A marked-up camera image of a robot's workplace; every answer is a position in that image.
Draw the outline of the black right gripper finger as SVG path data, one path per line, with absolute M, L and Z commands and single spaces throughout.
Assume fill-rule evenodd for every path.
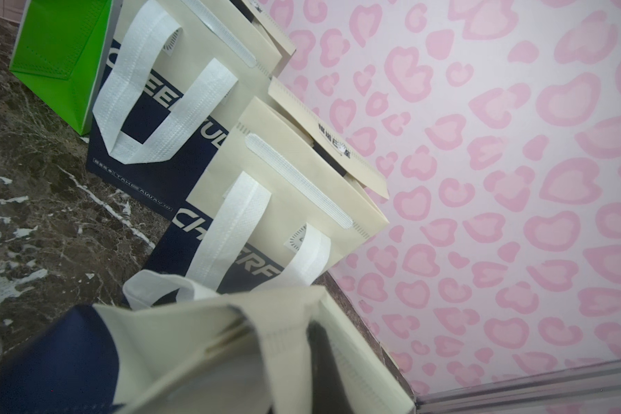
M 311 322 L 307 339 L 312 354 L 312 413 L 353 413 L 326 329 L 317 322 Z

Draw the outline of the beige navy bag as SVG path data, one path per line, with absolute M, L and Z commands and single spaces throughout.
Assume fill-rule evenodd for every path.
M 130 308 L 309 286 L 383 230 L 384 176 L 279 80 L 254 98 L 172 217 Z
M 311 322 L 353 413 L 414 411 L 326 289 L 308 286 L 77 305 L 0 368 L 0 413 L 312 413 Z
M 87 169 L 172 219 L 295 51 L 257 1 L 123 2 Z

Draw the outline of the green white takeout bag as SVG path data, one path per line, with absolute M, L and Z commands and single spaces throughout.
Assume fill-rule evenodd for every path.
M 27 1 L 10 71 L 81 136 L 91 130 L 121 1 Z

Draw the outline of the aluminium frame rail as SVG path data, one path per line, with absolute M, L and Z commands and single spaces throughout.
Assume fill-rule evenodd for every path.
M 433 393 L 417 398 L 417 413 L 503 412 L 621 397 L 621 360 Z

